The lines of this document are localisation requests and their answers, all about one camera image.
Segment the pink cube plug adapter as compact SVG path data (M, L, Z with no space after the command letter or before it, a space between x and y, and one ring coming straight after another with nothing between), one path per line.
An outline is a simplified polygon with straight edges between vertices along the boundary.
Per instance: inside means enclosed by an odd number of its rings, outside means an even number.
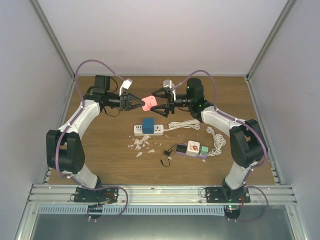
M144 106L141 107L144 112L150 111L152 107L158 105L156 97L153 95L144 97L141 100L144 102Z

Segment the white USB power strip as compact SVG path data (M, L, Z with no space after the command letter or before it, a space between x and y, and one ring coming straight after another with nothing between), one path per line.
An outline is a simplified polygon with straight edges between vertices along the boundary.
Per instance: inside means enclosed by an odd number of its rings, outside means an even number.
M155 124L152 133L143 133L142 125L135 125L133 133L135 136L162 136L164 134L164 126L162 124Z

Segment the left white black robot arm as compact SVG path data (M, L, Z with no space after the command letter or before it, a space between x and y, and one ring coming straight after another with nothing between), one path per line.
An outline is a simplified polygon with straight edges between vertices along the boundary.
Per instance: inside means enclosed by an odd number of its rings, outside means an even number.
M100 179L85 164L85 151L82 137L92 121L106 107L120 111L131 111L144 106L144 101L128 93L132 80L125 79L119 92L110 92L111 77L96 75L94 85L85 94L81 94L81 102L70 119L57 130L49 130L46 134L46 160L48 167L55 169L60 178L72 179L92 202L103 197Z

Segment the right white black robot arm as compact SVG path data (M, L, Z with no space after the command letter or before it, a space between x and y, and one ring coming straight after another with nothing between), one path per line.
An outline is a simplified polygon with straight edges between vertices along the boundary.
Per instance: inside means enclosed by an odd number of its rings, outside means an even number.
M226 202L232 203L244 193L249 174L267 159L268 147L260 125L254 119L243 120L225 113L215 103L206 100L204 86L199 78L190 78L186 82L186 93L176 94L176 86L171 80L165 80L162 88L152 95L166 99L167 102L153 106L151 111L167 117L169 113L175 112L175 108L187 107L194 119L229 137L233 164L222 181L221 196Z

